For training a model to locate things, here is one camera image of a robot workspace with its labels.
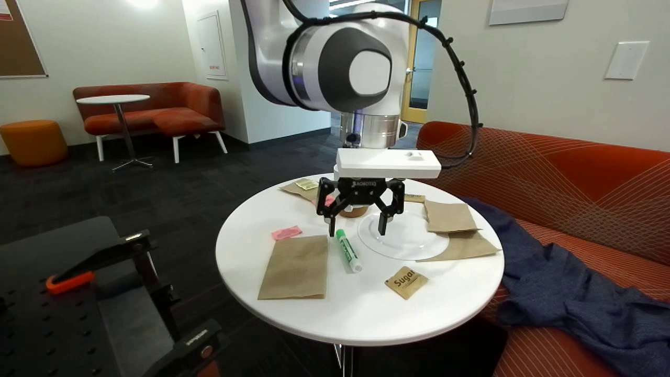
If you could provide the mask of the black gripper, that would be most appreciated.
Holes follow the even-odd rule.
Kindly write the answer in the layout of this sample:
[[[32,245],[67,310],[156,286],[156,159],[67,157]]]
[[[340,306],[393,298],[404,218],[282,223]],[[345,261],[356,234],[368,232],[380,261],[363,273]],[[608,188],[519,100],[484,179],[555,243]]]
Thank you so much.
[[[328,234],[334,234],[337,215],[350,205],[376,205],[379,234],[388,232],[388,221],[404,212],[404,181],[399,177],[320,177],[317,212],[327,220]]]

